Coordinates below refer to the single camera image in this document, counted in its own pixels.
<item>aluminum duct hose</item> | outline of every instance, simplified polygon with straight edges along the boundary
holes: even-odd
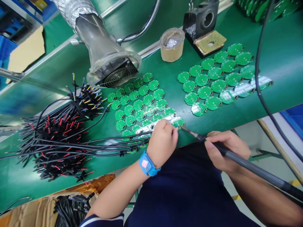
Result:
[[[96,8],[90,0],[53,0],[57,8],[60,10],[63,18],[76,31],[76,19],[80,14],[95,14],[99,16]]]
[[[146,24],[144,25],[144,27],[141,29],[141,31],[139,31],[136,34],[129,35],[123,39],[122,38],[117,39],[118,43],[121,44],[123,42],[128,42],[128,41],[131,41],[133,39],[136,39],[136,38],[139,38],[140,36],[142,36],[149,29],[152,22],[154,21],[156,15],[157,15],[158,9],[159,9],[160,2],[161,2],[161,0],[156,1],[153,12],[152,12],[151,16],[149,17],[148,21],[146,22]]]

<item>floor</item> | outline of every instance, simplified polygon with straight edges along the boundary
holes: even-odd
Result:
[[[274,153],[278,153],[278,151],[275,149],[275,147],[272,145],[266,134],[263,132],[261,127],[256,121],[250,122],[248,124],[239,126],[235,128],[237,134],[239,137],[244,140],[251,152],[252,156],[258,154],[257,149],[262,149]],[[293,181],[295,180],[295,176],[290,170],[290,168],[287,166],[284,160],[274,158],[274,157],[269,157],[265,159],[261,159],[258,161],[253,161],[254,164],[258,165],[259,167],[269,171],[270,173],[273,173],[274,175],[280,177],[281,179],[285,181]],[[118,170],[115,172],[116,175],[120,174],[123,170]],[[228,192],[230,193],[231,196],[237,195],[237,191],[235,187],[233,186],[230,178],[226,173],[222,173],[222,179],[224,182],[224,185]],[[235,203],[239,210],[248,216],[250,219],[255,221],[257,224],[260,226],[264,226],[254,215],[253,213],[248,209],[248,207],[245,205],[243,200],[235,200]],[[126,208],[124,210],[124,220],[127,219],[129,214],[132,212],[132,208]]]

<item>workbench surface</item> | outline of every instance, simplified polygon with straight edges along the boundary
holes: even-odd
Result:
[[[256,54],[261,25],[244,17],[236,7],[232,6],[218,16],[216,30],[227,38],[225,49],[231,44],[242,43],[245,45],[245,51]],[[302,37],[302,12],[272,21],[265,30],[260,75],[267,76],[274,81],[273,86],[262,91],[273,113],[303,103]],[[184,102],[185,92],[182,90],[182,84],[177,81],[177,75],[188,71],[193,65],[199,65],[201,61],[189,42],[185,40],[183,55],[179,60],[173,63],[164,62],[161,59],[160,50],[158,50],[143,59],[137,77],[141,77],[147,72],[152,73],[154,79],[160,82],[160,87],[165,90],[165,100],[168,101],[169,106],[176,110],[177,116],[185,120],[187,128],[198,133],[228,130],[266,115],[257,94],[254,93],[249,97],[239,98],[232,104],[224,104],[216,111],[209,110],[204,116],[194,116],[191,106]],[[74,72],[77,79],[81,81],[86,74],[84,72],[87,71],[87,64],[88,62],[85,60],[85,64],[81,66],[68,65],[67,67],[70,69],[66,69],[65,73]],[[51,69],[54,66],[51,67],[48,63],[45,67]],[[103,93],[106,95],[113,91],[114,89],[104,89]],[[103,120],[89,130],[89,137],[94,140],[120,136],[121,133],[116,130],[115,123],[114,111],[106,113]],[[18,136],[13,135],[1,142],[1,155],[4,155],[5,151],[17,151],[16,145],[19,144],[17,140]],[[193,141],[194,138],[189,134],[179,131],[178,146],[184,146]],[[124,157],[93,157],[87,166],[95,172],[90,174],[87,180],[134,163],[140,157],[141,152],[142,150]],[[30,162],[24,169],[21,165],[15,165],[16,162],[16,159],[0,161],[0,211],[20,197],[30,195],[37,199],[76,184],[76,179],[70,177],[59,177],[52,182],[40,180],[39,175],[33,172],[33,162]]]

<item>metal pipe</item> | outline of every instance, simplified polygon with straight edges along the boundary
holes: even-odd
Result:
[[[155,4],[155,7],[154,7],[154,10],[150,16],[150,18],[148,19],[147,23],[144,25],[144,27],[142,28],[142,30],[134,35],[131,35],[129,37],[126,37],[124,39],[122,38],[119,38],[117,39],[118,43],[121,43],[121,42],[128,42],[128,41],[131,41],[131,40],[134,40],[134,39],[137,39],[139,38],[140,36],[142,36],[148,29],[149,27],[151,26],[152,22],[154,21],[155,17],[156,17],[156,14],[158,12],[158,9],[159,9],[159,5],[160,5],[160,2],[161,0],[157,0],[156,1],[156,4]]]

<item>electronic component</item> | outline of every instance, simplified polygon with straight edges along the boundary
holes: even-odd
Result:
[[[132,92],[129,94],[129,98],[130,98],[131,101],[137,100],[137,99],[139,98],[139,96],[140,96],[140,95],[139,95],[139,92],[136,91],[136,90],[132,91]]]
[[[234,91],[226,90],[220,93],[219,98],[223,103],[231,104],[238,99],[238,96],[234,93]]]
[[[160,99],[156,103],[157,110],[159,111],[163,111],[165,108],[167,108],[167,106],[168,102],[165,99]]]
[[[255,92],[255,90],[255,86],[245,83],[241,83],[234,87],[235,94],[242,98],[250,96],[253,92]]]
[[[195,78],[195,83],[196,85],[198,85],[199,87],[203,87],[204,85],[208,84],[210,81],[210,78],[208,77],[208,75],[206,74],[201,74],[198,75],[196,78]]]
[[[117,121],[122,120],[125,117],[125,113],[123,110],[118,110],[115,112],[115,119]]]
[[[120,99],[120,103],[122,106],[126,106],[127,104],[129,104],[129,97],[128,96],[122,96]]]
[[[157,90],[159,88],[159,82],[157,80],[152,80],[148,83],[148,88],[151,91]]]
[[[185,121],[181,118],[181,117],[176,117],[174,119],[171,120],[170,122],[175,128],[181,126],[185,126]]]
[[[147,95],[149,92],[149,88],[148,88],[148,86],[143,85],[138,89],[138,92],[139,92],[139,95],[141,95],[141,96]]]
[[[189,81],[189,79],[190,79],[190,74],[188,73],[188,72],[182,72],[182,73],[180,73],[179,75],[178,75],[178,81],[180,82],[180,83],[185,83],[186,81]]]
[[[207,111],[207,107],[206,105],[202,104],[202,103],[199,103],[199,102],[195,102],[193,105],[192,105],[192,108],[191,108],[191,111],[192,113],[195,115],[195,116],[202,116],[206,113]]]
[[[214,92],[220,93],[228,88],[228,84],[224,80],[215,80],[211,83],[211,88]]]
[[[201,67],[203,70],[210,70],[215,67],[216,62],[212,58],[207,58],[201,62]]]
[[[184,101],[188,105],[193,105],[195,102],[198,102],[199,99],[200,99],[199,96],[194,92],[186,94],[185,97],[184,97]]]
[[[125,118],[125,123],[127,126],[133,126],[136,123],[136,119],[133,115],[129,115]]]
[[[207,86],[201,87],[197,91],[197,94],[198,94],[199,98],[201,98],[201,99],[207,99],[210,96],[212,96],[213,93],[214,93],[214,91],[210,87],[207,87]]]
[[[133,85],[135,88],[139,88],[143,85],[143,80],[141,78],[137,78],[133,81]]]
[[[162,119],[164,119],[164,117],[160,113],[156,113],[152,117],[152,121],[154,122],[154,124],[156,124],[158,121],[160,121]]]
[[[205,100],[205,105],[210,110],[216,110],[222,106],[222,101],[218,97],[209,97]]]
[[[256,81],[254,78],[252,78],[249,81],[249,84],[253,87],[256,86]],[[259,86],[260,86],[260,90],[264,90],[266,88],[268,88],[269,86],[272,86],[274,84],[274,82],[269,79],[268,77],[264,77],[264,76],[259,76]]]
[[[146,118],[146,114],[143,110],[138,110],[135,113],[135,117],[137,121],[143,121]]]
[[[240,74],[245,79],[252,79],[255,76],[255,66],[245,66],[240,69]]]
[[[109,102],[113,102],[113,101],[115,101],[116,99],[117,99],[117,96],[116,96],[115,93],[110,93],[110,94],[107,96],[107,100],[108,100]]]
[[[213,67],[207,72],[210,79],[217,80],[223,76],[223,70],[218,67]]]
[[[140,134],[143,132],[143,129],[141,127],[141,125],[134,125],[132,127],[132,134],[135,135],[135,134]]]
[[[154,123],[149,119],[145,119],[142,121],[141,127],[143,131],[150,131],[154,128]]]
[[[111,108],[113,110],[118,110],[121,107],[121,103],[119,100],[115,100],[112,102]]]
[[[132,136],[133,134],[132,134],[132,132],[130,131],[130,130],[124,130],[123,132],[122,132],[122,136],[123,137],[127,137],[127,136]],[[129,138],[123,138],[122,140],[124,141],[124,142],[126,142],[126,141],[130,141],[132,138],[131,137],[129,137]]]
[[[244,50],[244,46],[242,44],[233,44],[227,48],[227,53],[231,56],[237,56]]]
[[[238,64],[236,61],[227,60],[221,64],[221,69],[226,73],[231,73],[238,68]]]
[[[223,63],[229,58],[229,56],[229,53],[227,53],[226,51],[219,51],[214,55],[214,60],[217,63]]]
[[[147,135],[142,135],[142,136],[139,136],[139,139],[146,139],[148,138]],[[141,148],[147,148],[148,146],[148,142],[146,142],[146,140],[142,140],[143,144],[140,145]]]
[[[235,57],[235,61],[239,64],[239,65],[247,65],[249,63],[251,63],[254,59],[254,56],[249,53],[249,52],[242,52],[239,53],[236,57]]]
[[[117,123],[116,123],[116,129],[118,131],[123,131],[125,128],[126,128],[126,123],[125,123],[124,120],[117,121]]]
[[[225,82],[229,86],[236,86],[242,81],[243,81],[243,77],[239,73],[230,73],[225,77]]]
[[[127,105],[126,107],[124,107],[124,113],[126,116],[132,115],[134,112],[134,108],[132,105]]]
[[[197,85],[195,82],[189,80],[183,84],[182,88],[186,93],[190,93],[190,92],[193,92],[197,88]]]
[[[143,103],[143,101],[142,100],[136,100],[136,101],[134,101],[134,109],[135,110],[141,110],[141,109],[143,109],[143,107],[144,107],[144,103]]]
[[[124,90],[126,93],[131,93],[134,90],[134,85],[132,83],[126,84]]]
[[[154,103],[154,97],[150,94],[143,97],[143,102],[146,106],[149,106],[150,104]]]
[[[160,100],[160,99],[164,98],[165,92],[163,89],[157,89],[154,91],[153,96],[156,100]]]
[[[143,75],[143,82],[148,83],[152,81],[152,74],[151,73],[146,73]]]
[[[123,95],[125,95],[125,90],[123,88],[119,88],[117,91],[116,91],[116,96],[117,98],[121,98]]]
[[[202,67],[200,65],[195,65],[189,69],[189,74],[192,77],[198,76],[202,72]]]
[[[157,108],[152,104],[145,108],[145,114],[149,117],[155,115],[156,112],[157,112]]]
[[[166,120],[172,120],[172,119],[174,119],[176,117],[176,115],[177,115],[177,112],[173,108],[171,108],[171,107],[168,107],[163,112],[163,117]]]

